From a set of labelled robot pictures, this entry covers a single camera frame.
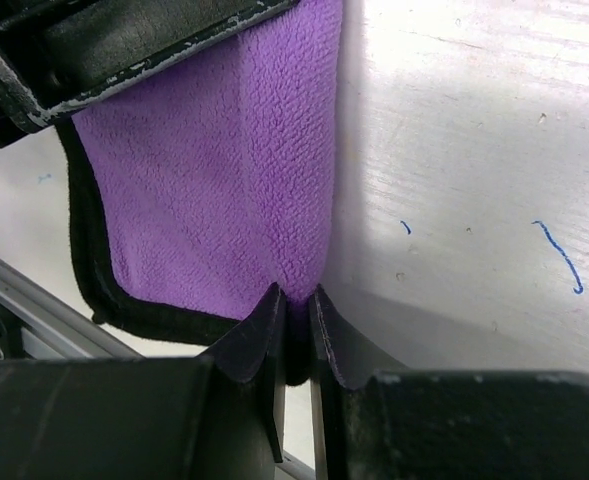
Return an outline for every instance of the purple cloth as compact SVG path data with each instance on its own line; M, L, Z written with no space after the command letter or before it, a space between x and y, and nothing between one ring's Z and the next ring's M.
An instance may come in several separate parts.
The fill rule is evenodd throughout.
M302 0L74 123L131 296L245 318L302 304L331 230L341 0Z

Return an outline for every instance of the fabric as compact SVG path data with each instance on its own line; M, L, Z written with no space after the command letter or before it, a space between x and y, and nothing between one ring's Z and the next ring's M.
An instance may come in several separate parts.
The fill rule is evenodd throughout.
M314 291L341 7L302 0L75 116L127 294L241 320L273 282L294 305Z

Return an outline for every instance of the cloth fold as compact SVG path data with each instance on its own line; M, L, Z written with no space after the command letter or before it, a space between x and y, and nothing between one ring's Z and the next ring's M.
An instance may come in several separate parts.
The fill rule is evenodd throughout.
M302 0L74 117L127 294L241 320L273 282L294 304L313 292L341 3Z

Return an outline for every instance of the white surface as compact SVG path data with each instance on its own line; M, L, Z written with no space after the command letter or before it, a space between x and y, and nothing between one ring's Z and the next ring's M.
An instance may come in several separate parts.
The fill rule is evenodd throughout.
M413 367L589 371L589 0L346 4L337 306ZM89 315L52 132L0 152L0 257ZM286 449L312 464L307 390L286 422Z

